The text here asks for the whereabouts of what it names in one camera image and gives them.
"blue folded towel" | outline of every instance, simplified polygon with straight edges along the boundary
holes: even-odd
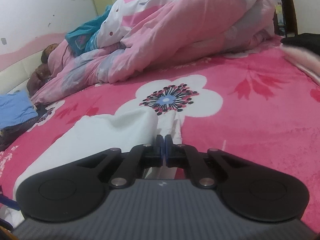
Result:
[[[0,95],[0,129],[38,116],[25,91]]]

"gray device base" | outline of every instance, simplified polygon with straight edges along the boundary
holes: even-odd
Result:
[[[213,190],[189,180],[137,179],[110,192],[89,215],[66,223],[27,219],[19,240],[309,240],[300,220],[270,224],[231,212]]]

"floral bedsheet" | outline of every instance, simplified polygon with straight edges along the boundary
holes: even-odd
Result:
[[[310,191],[302,220],[320,231],[320,88],[278,46],[276,37],[251,51],[147,71],[52,104],[0,153],[4,194],[12,197],[18,176],[82,116],[151,107],[159,116],[176,111],[183,142],[199,151],[220,148],[299,178]]]

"wrinkled fabric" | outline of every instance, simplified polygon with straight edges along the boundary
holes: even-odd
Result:
[[[273,15],[272,0],[118,0],[95,34],[99,49],[72,60],[32,102],[47,104],[98,82],[124,81],[147,67],[253,49],[274,35]],[[62,52],[56,53],[57,69]]]
[[[106,11],[95,19],[85,22],[75,30],[66,34],[66,40],[76,56],[92,49],[86,49],[87,43],[90,44],[91,37],[100,29],[101,24],[105,21],[111,10],[111,5],[107,5]]]
[[[303,47],[281,45],[284,58],[320,86],[320,56]]]
[[[75,57],[73,51],[66,40],[63,40],[48,58],[48,67],[51,73],[51,78],[55,78],[63,68]]]

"white cloth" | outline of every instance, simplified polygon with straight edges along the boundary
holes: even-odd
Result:
[[[182,142],[180,120],[176,117],[175,111],[169,111],[159,119],[150,107],[141,107],[116,115],[83,116],[18,177],[13,189],[13,198],[15,199],[18,186],[36,173],[113,147],[128,152],[135,145],[152,144],[157,134],[171,134],[174,143]],[[150,171],[148,178],[173,179],[175,172],[176,168],[163,167]],[[23,221],[21,212],[5,208],[1,213],[2,218],[14,227]]]

